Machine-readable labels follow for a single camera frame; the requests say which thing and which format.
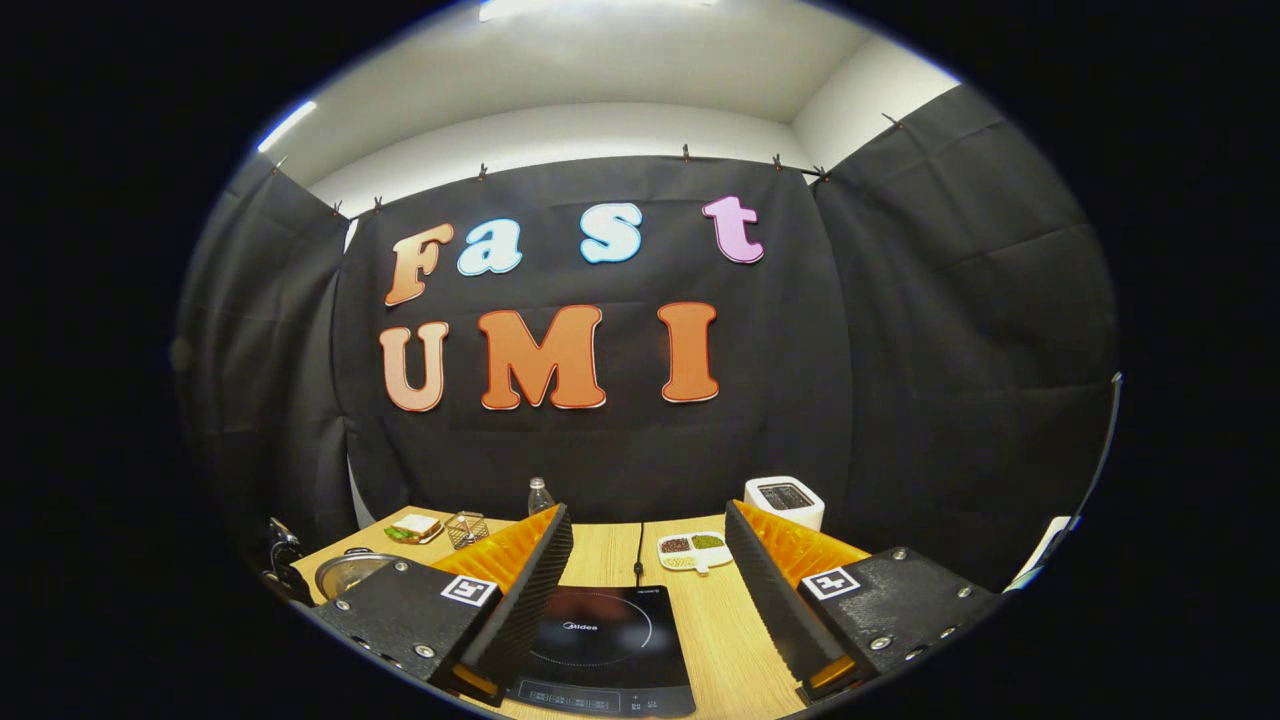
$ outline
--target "cooktop control panel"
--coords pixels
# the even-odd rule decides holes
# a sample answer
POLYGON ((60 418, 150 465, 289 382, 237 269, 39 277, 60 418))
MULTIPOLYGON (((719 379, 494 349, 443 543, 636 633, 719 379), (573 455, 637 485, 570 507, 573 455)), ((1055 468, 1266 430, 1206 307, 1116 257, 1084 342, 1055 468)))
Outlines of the cooktop control panel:
POLYGON ((689 685, 599 689, 520 680, 516 698, 564 712, 616 717, 681 717, 694 711, 689 685))

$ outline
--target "orange letter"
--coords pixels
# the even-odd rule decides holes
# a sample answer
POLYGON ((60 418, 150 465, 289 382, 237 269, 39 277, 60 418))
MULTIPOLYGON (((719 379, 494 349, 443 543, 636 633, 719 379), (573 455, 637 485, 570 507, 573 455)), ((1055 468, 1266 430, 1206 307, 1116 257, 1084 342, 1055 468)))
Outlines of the orange letter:
POLYGON ((387 395, 392 402, 410 413, 426 413, 440 402, 444 395, 444 363, 440 359, 440 345, 449 334, 448 323, 426 323, 417 328, 422 338, 422 363, 426 365, 426 382, 422 389, 408 387, 404 374, 404 346, 408 345, 408 328, 387 328, 378 336, 383 345, 383 379, 387 380, 387 395))
POLYGON ((426 284, 417 279, 417 272, 422 270, 424 275, 430 275, 435 269, 435 260, 440 256, 440 245, 451 240, 453 240, 453 225, 444 223, 406 237, 392 247, 396 251, 396 270, 392 274, 392 291, 387 293, 388 307, 422 295, 426 284))
POLYGON ((716 319, 716 309, 705 302, 672 302, 658 310, 658 318, 671 338, 671 380, 662 396, 671 402, 698 402, 719 395, 707 350, 707 325, 716 319))
POLYGON ((556 373, 552 405, 581 410, 604 405, 604 391, 595 384, 595 325, 600 309, 593 305, 561 307, 552 319, 541 346, 515 310, 480 316, 480 332, 489 337, 489 392, 480 404, 489 410, 515 410, 520 395, 511 389, 516 375, 520 389, 538 407, 556 373))

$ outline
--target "black fabric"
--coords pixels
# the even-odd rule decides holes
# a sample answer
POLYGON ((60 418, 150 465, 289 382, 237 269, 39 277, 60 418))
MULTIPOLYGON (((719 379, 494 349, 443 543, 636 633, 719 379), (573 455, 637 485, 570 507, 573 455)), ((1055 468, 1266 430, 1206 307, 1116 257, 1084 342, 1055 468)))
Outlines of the black fabric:
POLYGON ((316 550, 358 529, 329 350, 348 220, 273 169, 255 155, 209 217, 174 368, 193 452, 241 548, 256 550, 275 516, 316 550))
POLYGON ((525 512, 527 480, 540 475, 581 523, 717 514, 742 483, 769 474, 801 478, 844 505, 850 434, 849 338, 829 243, 803 177, 733 160, 608 158, 554 163, 433 188, 358 218, 342 264, 334 315, 334 372, 347 414, 361 497, 374 516, 406 502, 498 518, 525 512), (741 197, 764 256, 724 258, 703 205, 741 197), (623 263, 582 259, 582 213, 632 202, 643 245, 623 263), (506 274, 465 277, 457 259, 477 224, 520 223, 521 263, 506 274), (425 292, 387 307, 394 254, 406 237, 451 223, 425 292), (719 396, 672 405, 668 302, 708 302, 710 370, 719 396), (476 320, 518 310, 541 341, 558 309, 595 305, 595 369, 607 393, 593 410, 527 400, 490 411, 488 342, 476 320), (387 396, 378 336, 408 328, 412 387, 424 379, 420 324, 443 320, 444 395, 426 413, 387 396))
POLYGON ((1115 299, 1083 210, 968 86, 812 187, 849 313, 855 544, 1000 591, 1103 443, 1115 299))

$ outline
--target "induction cooktop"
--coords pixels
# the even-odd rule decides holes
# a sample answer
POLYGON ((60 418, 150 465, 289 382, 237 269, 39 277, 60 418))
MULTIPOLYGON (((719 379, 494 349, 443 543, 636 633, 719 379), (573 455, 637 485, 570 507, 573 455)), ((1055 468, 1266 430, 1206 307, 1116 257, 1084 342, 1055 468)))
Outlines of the induction cooktop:
POLYGON ((694 693, 666 585, 561 585, 507 697, 579 715, 680 717, 694 693))

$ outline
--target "letter s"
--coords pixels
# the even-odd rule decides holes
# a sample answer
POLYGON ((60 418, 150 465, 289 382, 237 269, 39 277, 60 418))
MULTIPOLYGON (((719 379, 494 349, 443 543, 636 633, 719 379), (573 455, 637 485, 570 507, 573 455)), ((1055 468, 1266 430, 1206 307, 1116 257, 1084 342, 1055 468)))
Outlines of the letter s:
POLYGON ((630 202, 605 202, 582 213, 579 227, 586 233, 582 258, 596 263, 622 263, 640 250, 640 231, 644 220, 640 209, 630 202))

